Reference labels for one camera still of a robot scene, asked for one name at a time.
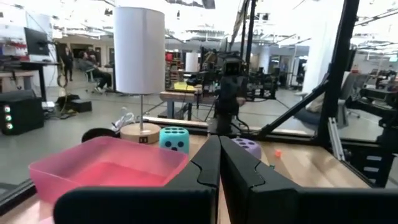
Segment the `wooden table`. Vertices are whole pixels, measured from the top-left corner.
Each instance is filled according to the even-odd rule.
[[[160,118],[150,119],[153,121],[169,121],[169,119]],[[178,123],[206,125],[195,121],[178,121]],[[206,140],[206,136],[190,136],[190,159],[198,152]],[[259,144],[262,146],[262,162],[275,165],[275,170],[278,173],[303,187],[369,187],[330,153],[320,147],[275,142],[259,142]],[[282,151],[280,159],[275,158],[275,150]],[[51,210],[50,205],[39,202],[37,196],[33,196],[1,217],[0,223],[38,224],[41,220],[51,216]],[[218,223],[229,224],[222,186],[219,199]]]
[[[35,71],[16,71],[16,80],[13,80],[11,72],[0,71],[1,92],[18,90],[18,86],[21,87],[21,90],[31,90],[34,73]]]
[[[159,95],[160,99],[167,103],[167,118],[174,118],[174,102],[183,103],[201,103],[212,105],[215,101],[214,96],[202,97],[202,95],[195,95],[193,93],[179,93],[173,91],[163,91]]]

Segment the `concrete floor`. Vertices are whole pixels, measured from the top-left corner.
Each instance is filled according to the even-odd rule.
[[[91,128],[108,128],[111,122],[119,118],[119,110],[123,106],[134,114],[139,113],[138,97],[121,97],[114,94],[94,95],[86,93],[92,85],[85,82],[83,74],[76,72],[74,81],[68,86],[68,91],[83,99],[90,99],[93,104],[91,113],[82,113],[65,120],[48,120],[42,129],[31,131],[20,136],[0,135],[0,194],[4,189],[12,188],[29,178],[28,165],[51,153],[75,146],[80,143],[82,134]],[[47,98],[55,101],[58,98],[58,88],[48,88]],[[273,122],[278,116],[296,104],[300,99],[294,92],[279,90],[277,99],[262,103],[246,103],[240,110],[240,119],[250,126],[264,126]],[[166,110],[166,103],[154,108],[162,101],[159,96],[144,97],[144,111],[151,110],[149,116],[157,116]],[[193,110],[193,119],[204,120],[210,108],[201,106]],[[371,139],[381,134],[382,129],[377,125],[379,120],[371,114],[359,111],[361,118],[350,116],[349,126],[340,130],[340,136],[354,139]],[[300,121],[290,118],[280,129],[294,129],[312,134]],[[398,187],[398,164],[394,163],[391,171],[391,181],[387,187]]]

